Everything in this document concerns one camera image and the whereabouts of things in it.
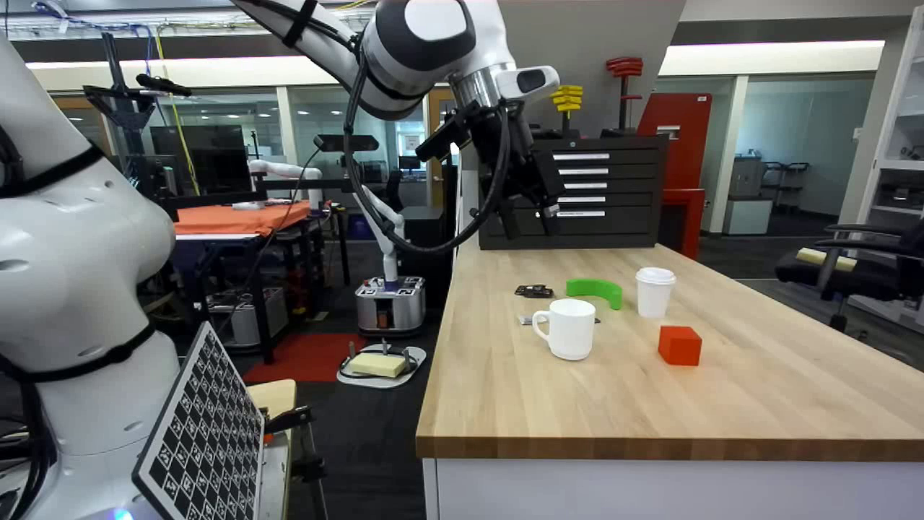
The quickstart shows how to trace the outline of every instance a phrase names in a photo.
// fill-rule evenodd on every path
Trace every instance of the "yellow object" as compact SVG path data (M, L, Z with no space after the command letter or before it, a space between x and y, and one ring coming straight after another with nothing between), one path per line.
M584 87L581 84L564 84L553 88L551 104L556 113L577 113L584 107Z
M406 357L383 356L383 353L361 353L348 357L347 370L351 376L399 379L406 370Z
M796 259L799 259L799 262L808 262L808 266L823 266L823 262L825 262L825 252L799 249L799 252L796 252ZM855 266L858 266L858 259L852 259L852 256L838 256L835 270L852 270Z
M161 44L158 28L154 28L154 47L155 47L155 57L161 61L165 77L169 77L169 74L167 74L167 65L165 65L165 44ZM185 130L182 130L182 122L178 122L178 107L175 107L174 93L169 93L169 114L174 114L174 126L175 126L175 136L178 136L178 148L182 148L185 168L188 168L191 182L193 182L193 192L198 192L195 161L193 161L193 155L191 155L191 145L185 142Z

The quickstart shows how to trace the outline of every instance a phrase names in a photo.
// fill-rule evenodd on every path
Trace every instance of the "white plate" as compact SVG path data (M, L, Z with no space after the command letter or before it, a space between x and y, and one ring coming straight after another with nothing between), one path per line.
M382 344L370 344L370 347L363 347L363 353L383 353L383 347ZM344 373L344 370L337 370L337 382L340 383L348 383L348 386L372 386L372 390L392 390L392 386L402 386L402 383L406 383L413 376L415 376L415 370L421 370L425 366L425 360L428 360L428 348L421 348L421 347L403 347L403 353L415 360L415 366L409 370L409 373L403 373L402 379L348 379L348 373Z

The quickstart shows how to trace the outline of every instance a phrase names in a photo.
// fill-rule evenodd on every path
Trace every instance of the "white cup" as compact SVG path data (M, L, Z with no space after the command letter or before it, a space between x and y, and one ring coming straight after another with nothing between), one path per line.
M640 317L663 317L669 307L669 292L675 285L675 275L669 269L639 269L634 275L639 282L639 315Z
M553 357L581 360L595 347L597 308L587 301L551 301L548 308L530 315L530 328L548 344Z

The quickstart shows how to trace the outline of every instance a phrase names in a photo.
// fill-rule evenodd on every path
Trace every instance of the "white mug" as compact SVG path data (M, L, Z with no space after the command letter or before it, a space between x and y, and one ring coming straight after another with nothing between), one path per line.
M548 344L553 357L581 360L595 347L597 308L587 301L551 301L548 308L530 315L530 328Z

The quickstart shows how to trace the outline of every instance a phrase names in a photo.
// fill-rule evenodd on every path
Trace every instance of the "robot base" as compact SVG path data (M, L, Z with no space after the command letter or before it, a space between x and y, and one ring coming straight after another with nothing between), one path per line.
M354 289L354 312L361 334L415 334L428 315L425 276L402 276L395 285L383 285L382 276L370 276Z

